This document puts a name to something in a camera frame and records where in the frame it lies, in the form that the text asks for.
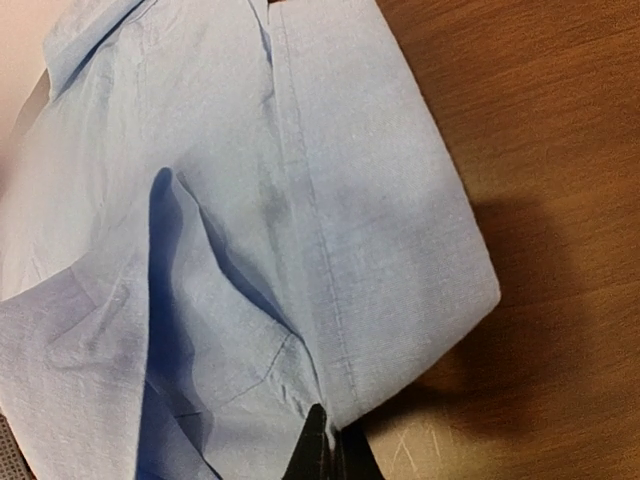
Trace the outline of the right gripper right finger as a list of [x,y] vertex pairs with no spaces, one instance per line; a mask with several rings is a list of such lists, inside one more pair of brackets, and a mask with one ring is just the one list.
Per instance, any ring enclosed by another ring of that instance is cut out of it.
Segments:
[[359,424],[351,424],[336,434],[332,478],[383,480],[381,470]]

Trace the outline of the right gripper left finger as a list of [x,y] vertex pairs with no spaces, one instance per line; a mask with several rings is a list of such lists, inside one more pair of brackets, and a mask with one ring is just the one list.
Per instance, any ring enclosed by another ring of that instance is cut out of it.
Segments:
[[331,476],[331,453],[326,433],[327,415],[314,404],[307,415],[283,480],[328,480]]

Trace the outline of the light blue shirt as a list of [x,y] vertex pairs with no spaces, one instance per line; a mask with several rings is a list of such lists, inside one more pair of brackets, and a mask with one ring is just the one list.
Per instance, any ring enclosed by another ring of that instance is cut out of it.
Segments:
[[1,410],[39,479],[278,479],[498,303],[373,1],[77,1],[1,202]]

